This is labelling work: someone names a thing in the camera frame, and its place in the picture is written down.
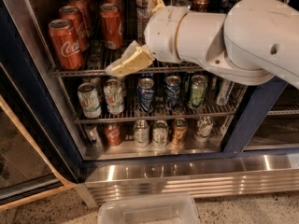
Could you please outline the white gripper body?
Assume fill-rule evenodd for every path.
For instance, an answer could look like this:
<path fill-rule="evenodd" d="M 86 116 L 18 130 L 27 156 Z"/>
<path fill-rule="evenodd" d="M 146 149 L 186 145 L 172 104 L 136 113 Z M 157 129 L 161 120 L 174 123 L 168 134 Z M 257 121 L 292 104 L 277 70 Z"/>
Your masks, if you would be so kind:
<path fill-rule="evenodd" d="M 150 19 L 145 29 L 145 43 L 152 56 L 160 62 L 180 63 L 177 52 L 177 32 L 180 22 L 189 12 L 186 7 L 163 7 Z"/>

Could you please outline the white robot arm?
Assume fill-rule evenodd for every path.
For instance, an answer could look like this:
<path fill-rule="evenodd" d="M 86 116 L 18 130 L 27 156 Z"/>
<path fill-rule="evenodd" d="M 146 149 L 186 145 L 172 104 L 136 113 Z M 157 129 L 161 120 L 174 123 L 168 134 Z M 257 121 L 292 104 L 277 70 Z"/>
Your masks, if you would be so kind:
<path fill-rule="evenodd" d="M 278 0 L 241 0 L 221 14 L 146 1 L 145 44 L 132 42 L 106 68 L 108 74 L 127 76 L 155 60 L 187 62 L 243 85 L 277 76 L 299 88 L 299 12 L 292 7 Z"/>

